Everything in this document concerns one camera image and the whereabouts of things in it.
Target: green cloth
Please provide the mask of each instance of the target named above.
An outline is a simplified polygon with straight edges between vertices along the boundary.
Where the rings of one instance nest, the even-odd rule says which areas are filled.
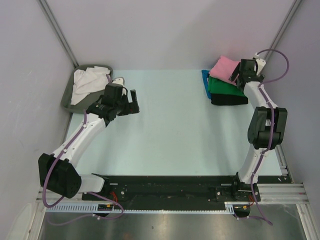
[[[209,76],[208,79],[208,90],[211,94],[227,94],[245,97],[244,93],[241,92],[236,86],[221,81],[218,78]]]

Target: crumpled white towel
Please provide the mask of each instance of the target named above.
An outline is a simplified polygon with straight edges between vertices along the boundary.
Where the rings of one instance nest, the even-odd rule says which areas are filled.
[[[71,105],[78,104],[90,93],[104,90],[108,84],[107,74],[109,75],[110,72],[108,68],[102,66],[75,71]]]

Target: stack of folded clothes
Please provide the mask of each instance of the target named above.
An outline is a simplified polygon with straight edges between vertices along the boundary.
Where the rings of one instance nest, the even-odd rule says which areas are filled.
[[[248,104],[248,98],[229,80],[239,61],[221,56],[210,70],[202,70],[204,87],[211,103],[218,106]]]

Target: gray floor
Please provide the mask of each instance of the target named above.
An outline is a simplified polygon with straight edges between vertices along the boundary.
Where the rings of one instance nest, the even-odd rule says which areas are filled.
[[[264,205],[273,226],[255,219],[237,221],[232,215],[217,214],[126,214],[116,220],[86,217],[65,226],[46,220],[40,240],[305,240],[295,205]],[[257,209],[251,215],[257,215]],[[52,222],[62,223],[78,213],[46,213]]]

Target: gray wall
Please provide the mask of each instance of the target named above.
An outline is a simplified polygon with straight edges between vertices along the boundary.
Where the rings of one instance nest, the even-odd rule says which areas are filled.
[[[266,87],[273,100],[288,110],[283,148],[297,183],[303,182],[320,223],[320,1],[304,1],[277,47],[290,61],[287,76]],[[286,67],[273,54],[266,66],[268,79]]]
[[[35,0],[0,3],[0,239],[40,188],[38,158],[62,141],[72,65]]]
[[[271,45],[294,0],[48,0],[79,64],[210,68]]]

